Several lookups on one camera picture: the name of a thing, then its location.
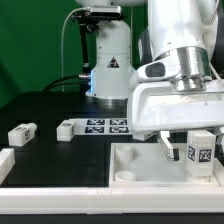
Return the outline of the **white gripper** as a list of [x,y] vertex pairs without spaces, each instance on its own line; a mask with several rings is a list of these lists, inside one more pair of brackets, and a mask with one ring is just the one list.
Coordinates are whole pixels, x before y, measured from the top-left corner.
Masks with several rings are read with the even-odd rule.
[[159,133],[166,156],[179,161],[179,149],[169,141],[170,132],[215,128],[215,152],[224,155],[224,88],[206,82],[205,91],[176,92],[170,82],[138,85],[128,99],[128,127],[133,135]]

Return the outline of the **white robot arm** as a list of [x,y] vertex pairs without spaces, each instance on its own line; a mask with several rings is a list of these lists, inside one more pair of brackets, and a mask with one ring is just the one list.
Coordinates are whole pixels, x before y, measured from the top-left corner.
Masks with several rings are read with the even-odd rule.
[[[218,0],[76,0],[97,25],[97,62],[86,96],[127,102],[128,129],[145,140],[154,133],[224,126],[224,82],[213,80]],[[141,66],[129,62],[130,28],[123,6],[147,6],[139,40]]]

